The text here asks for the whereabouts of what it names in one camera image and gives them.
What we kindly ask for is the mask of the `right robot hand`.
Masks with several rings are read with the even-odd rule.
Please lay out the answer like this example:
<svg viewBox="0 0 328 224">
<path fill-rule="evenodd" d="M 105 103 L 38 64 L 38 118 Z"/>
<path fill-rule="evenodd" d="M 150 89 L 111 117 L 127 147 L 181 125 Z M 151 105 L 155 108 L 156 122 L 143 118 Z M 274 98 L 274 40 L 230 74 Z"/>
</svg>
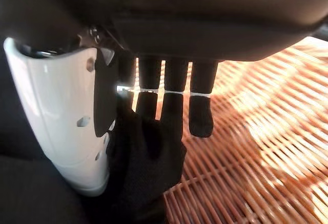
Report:
<svg viewBox="0 0 328 224">
<path fill-rule="evenodd" d="M 45 155 L 78 193 L 101 195 L 121 53 L 259 60 L 312 33 L 327 0 L 1 0 L 20 102 Z"/>
</svg>

